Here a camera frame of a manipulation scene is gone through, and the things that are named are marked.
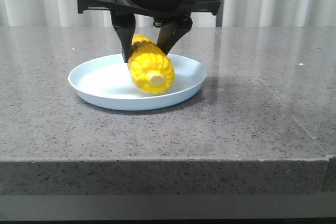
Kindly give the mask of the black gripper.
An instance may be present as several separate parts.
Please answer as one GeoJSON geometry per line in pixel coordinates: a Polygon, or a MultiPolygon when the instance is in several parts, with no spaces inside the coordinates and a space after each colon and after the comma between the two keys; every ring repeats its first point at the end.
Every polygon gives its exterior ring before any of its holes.
{"type": "Polygon", "coordinates": [[[191,30],[193,21],[190,13],[216,15],[220,5],[220,0],[77,0],[80,14],[86,10],[110,11],[112,26],[119,37],[125,63],[128,63],[132,55],[136,25],[134,14],[154,18],[154,27],[160,29],[156,45],[167,55],[191,30]]]}

